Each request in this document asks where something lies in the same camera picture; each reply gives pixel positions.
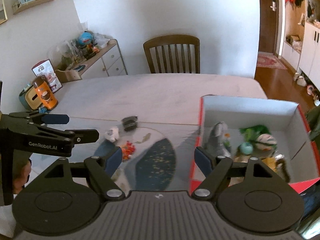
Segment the person's left hand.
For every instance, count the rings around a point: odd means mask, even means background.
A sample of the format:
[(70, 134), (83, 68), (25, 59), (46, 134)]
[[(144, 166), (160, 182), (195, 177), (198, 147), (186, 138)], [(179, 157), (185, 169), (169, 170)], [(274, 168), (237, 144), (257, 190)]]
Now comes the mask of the person's left hand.
[(28, 160), (27, 164), (24, 165), (19, 175), (13, 180), (13, 194), (19, 194), (23, 189), (25, 184), (28, 182), (31, 173), (31, 161)]

